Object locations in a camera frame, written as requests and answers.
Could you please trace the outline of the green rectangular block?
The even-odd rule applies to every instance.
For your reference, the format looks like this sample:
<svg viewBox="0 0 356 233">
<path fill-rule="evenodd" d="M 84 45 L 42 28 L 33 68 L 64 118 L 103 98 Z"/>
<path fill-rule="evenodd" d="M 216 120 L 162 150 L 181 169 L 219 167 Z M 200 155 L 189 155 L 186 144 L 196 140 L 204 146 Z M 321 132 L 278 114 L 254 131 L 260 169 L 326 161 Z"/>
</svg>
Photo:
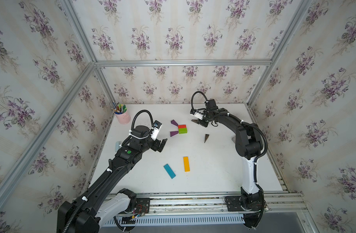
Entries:
<svg viewBox="0 0 356 233">
<path fill-rule="evenodd" d="M 187 132 L 187 128 L 179 128 L 179 134 L 186 134 Z"/>
</svg>

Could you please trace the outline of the yellow long block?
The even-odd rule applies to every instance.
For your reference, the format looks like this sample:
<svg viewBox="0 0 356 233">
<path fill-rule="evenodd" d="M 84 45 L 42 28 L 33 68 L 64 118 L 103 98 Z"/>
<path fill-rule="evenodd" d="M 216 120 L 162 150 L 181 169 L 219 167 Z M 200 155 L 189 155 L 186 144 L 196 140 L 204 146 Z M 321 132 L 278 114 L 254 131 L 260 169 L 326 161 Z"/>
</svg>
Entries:
<svg viewBox="0 0 356 233">
<path fill-rule="evenodd" d="M 189 158 L 187 156 L 185 156 L 183 158 L 183 164 L 184 164 L 184 171 L 185 172 L 190 172 Z"/>
</svg>

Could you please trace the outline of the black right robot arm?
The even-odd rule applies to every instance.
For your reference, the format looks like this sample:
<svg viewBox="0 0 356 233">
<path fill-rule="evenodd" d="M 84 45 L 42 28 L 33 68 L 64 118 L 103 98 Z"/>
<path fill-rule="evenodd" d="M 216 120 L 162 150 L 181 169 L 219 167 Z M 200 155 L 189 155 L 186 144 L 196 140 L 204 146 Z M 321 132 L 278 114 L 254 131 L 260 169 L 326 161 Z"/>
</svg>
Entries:
<svg viewBox="0 0 356 233">
<path fill-rule="evenodd" d="M 191 97 L 200 94 L 205 99 L 205 108 L 195 109 L 191 104 L 190 114 L 196 117 L 197 124 L 207 127 L 220 123 L 235 134 L 235 150 L 243 162 L 243 184 L 241 187 L 240 205 L 245 211 L 264 208 L 264 191 L 258 183 L 258 160 L 268 150 L 265 135 L 255 123 L 248 123 L 231 114 L 225 108 L 218 108 L 216 101 L 208 99 L 202 91 L 196 91 Z"/>
</svg>

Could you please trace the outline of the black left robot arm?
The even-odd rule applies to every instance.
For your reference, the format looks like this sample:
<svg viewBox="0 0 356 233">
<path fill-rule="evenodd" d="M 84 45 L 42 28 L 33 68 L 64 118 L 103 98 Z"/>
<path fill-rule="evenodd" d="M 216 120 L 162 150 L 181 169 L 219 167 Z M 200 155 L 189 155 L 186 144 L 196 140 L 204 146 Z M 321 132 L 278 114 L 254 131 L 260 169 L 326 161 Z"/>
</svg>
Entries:
<svg viewBox="0 0 356 233">
<path fill-rule="evenodd" d="M 134 118 L 128 137 L 121 144 L 113 159 L 100 177 L 71 203 L 65 201 L 58 209 L 58 233 L 97 233 L 99 229 L 121 212 L 131 212 L 136 205 L 136 194 L 122 189 L 116 197 L 106 201 L 114 187 L 142 159 L 148 150 L 162 152 L 167 139 L 158 140 L 162 124 L 154 120 L 148 110 L 135 116 L 148 114 L 151 127 L 135 125 Z"/>
</svg>

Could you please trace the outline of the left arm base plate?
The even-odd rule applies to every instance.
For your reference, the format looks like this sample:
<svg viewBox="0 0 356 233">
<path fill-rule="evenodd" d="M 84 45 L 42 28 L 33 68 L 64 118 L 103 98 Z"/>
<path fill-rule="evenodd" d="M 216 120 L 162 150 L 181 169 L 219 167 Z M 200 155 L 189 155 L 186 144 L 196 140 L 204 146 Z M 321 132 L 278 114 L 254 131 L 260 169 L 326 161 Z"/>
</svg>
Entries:
<svg viewBox="0 0 356 233">
<path fill-rule="evenodd" d="M 150 198 L 132 199 L 127 209 L 125 211 L 120 212 L 120 214 L 140 215 L 140 216 L 148 214 L 150 208 L 150 201 L 151 201 Z"/>
</svg>

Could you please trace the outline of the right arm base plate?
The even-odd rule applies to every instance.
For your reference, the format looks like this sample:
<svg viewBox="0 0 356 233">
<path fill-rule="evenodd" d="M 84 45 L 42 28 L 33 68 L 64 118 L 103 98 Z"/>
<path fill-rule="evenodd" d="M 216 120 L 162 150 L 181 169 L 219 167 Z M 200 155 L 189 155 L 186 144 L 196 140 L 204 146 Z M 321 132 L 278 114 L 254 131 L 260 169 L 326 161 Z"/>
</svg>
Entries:
<svg viewBox="0 0 356 233">
<path fill-rule="evenodd" d="M 264 208 L 264 199 L 256 195 L 227 196 L 225 203 L 229 212 L 261 211 Z"/>
</svg>

